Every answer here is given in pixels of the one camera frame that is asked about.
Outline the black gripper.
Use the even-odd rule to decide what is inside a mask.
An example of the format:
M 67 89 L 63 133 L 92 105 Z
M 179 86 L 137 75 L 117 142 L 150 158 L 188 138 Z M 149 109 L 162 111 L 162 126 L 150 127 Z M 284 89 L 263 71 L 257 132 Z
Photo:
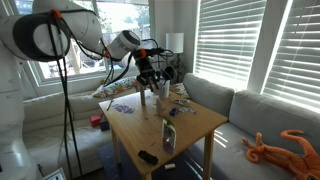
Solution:
M 159 82 L 156 80 L 156 71 L 150 62 L 150 56 L 156 54 L 156 49 L 139 49 L 134 52 L 136 66 L 140 72 L 136 79 L 142 86 L 148 86 L 148 84 L 153 83 L 153 92 L 160 90 Z

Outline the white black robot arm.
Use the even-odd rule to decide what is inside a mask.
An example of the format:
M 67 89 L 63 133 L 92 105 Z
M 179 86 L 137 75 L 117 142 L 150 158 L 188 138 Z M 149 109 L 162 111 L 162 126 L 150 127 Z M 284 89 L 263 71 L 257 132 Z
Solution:
M 95 12 L 71 0 L 34 0 L 30 14 L 1 19 L 0 38 L 1 180 L 39 179 L 37 165 L 22 139 L 25 114 L 18 59 L 57 62 L 68 54 L 72 41 L 97 60 L 107 57 L 120 61 L 125 55 L 145 59 L 151 55 L 130 30 L 120 32 L 106 45 Z

